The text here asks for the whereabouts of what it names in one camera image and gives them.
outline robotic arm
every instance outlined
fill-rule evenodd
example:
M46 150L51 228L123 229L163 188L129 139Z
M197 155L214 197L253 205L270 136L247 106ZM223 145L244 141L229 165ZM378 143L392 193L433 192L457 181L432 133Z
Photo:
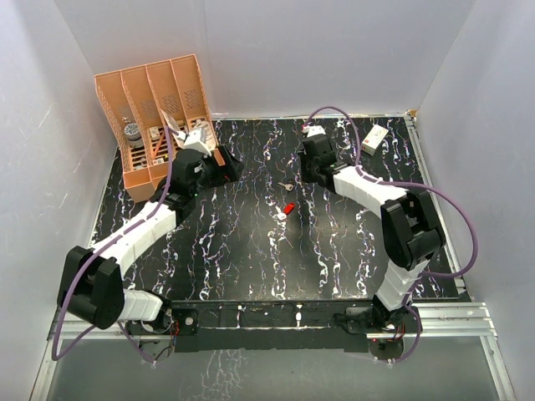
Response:
M156 213L165 180L143 210L110 236L120 238L114 245L107 246L110 238L106 238L90 249L76 246L67 254L58 294L60 307L79 269L94 253L105 248L79 281L67 310L101 329L126 320L162 326L165 300L148 291L124 290L126 272L143 252L190 215L200 190L238 181L243 170L243 164L225 145L210 151L194 135L188 137L172 163L171 185Z
M346 196L381 219L388 270L375 293L372 314L364 320L376 327L399 324L407 313L405 303L410 304L411 286L446 244L431 195L388 185L339 160L321 126L308 126L303 132L303 149L298 153L303 181Z
M366 325L398 325L410 304L409 290L430 259L445 245L431 196L426 190L406 190L383 183L338 159L337 152L320 126L306 127L303 149L298 155L304 182L346 196L372 211L382 221L385 249L389 256L385 280L373 299L371 315L360 318ZM80 246L67 255L58 305L64 304L67 291L79 269L97 251L79 281L67 310L98 328L106 329L117 321L163 323L166 300L148 291L123 289L123 277L134 261L159 238L179 226L195 207L200 190L238 181L243 164L225 145L210 151L201 139L188 137L184 149L172 162L171 185L163 204L155 213L164 191L162 181L143 210L110 238L90 249Z

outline orange desk organizer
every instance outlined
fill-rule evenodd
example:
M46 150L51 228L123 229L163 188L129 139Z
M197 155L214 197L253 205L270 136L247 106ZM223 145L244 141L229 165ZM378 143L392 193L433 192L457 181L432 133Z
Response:
M98 74L94 80L97 96L119 144L125 188L134 202L146 201L167 173L167 143L165 137L162 139L166 121L161 110L188 129L199 119L211 126L196 56ZM125 137L125 126L132 122L138 124L143 139L143 147L138 149L131 148ZM158 138L150 135L153 127L160 132Z

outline metal key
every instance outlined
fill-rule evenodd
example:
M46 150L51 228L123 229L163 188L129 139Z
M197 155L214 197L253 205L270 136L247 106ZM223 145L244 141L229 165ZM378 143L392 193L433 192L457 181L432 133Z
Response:
M278 182L278 184L284 188L285 190L287 190L288 192L290 192L292 189L293 189L293 185L292 184L284 184L283 182Z

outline small red block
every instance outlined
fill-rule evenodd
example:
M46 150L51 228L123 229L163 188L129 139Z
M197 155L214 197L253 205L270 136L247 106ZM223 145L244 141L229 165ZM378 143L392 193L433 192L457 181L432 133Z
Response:
M292 203L288 203L287 206L284 208L283 212L287 216L290 213L292 213L293 209L295 209L295 204L293 202Z

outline table surface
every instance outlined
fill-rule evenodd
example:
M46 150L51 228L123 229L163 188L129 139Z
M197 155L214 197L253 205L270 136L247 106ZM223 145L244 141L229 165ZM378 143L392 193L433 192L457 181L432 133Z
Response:
M355 118L360 140L374 124L389 130L364 169L384 180L423 182L403 117ZM320 119L339 155L354 158L348 121ZM207 190L196 209L129 269L125 288L172 300L274 301L369 299L379 288L387 256L380 219L362 206L300 179L297 150L302 119L223 120L221 143L244 163L239 182ZM294 184L287 192L278 182ZM294 202L286 221L276 215ZM124 190L120 156L114 160L93 241L118 230L141 209ZM444 251L430 263L450 272ZM457 298L451 280L425 278L415 297Z

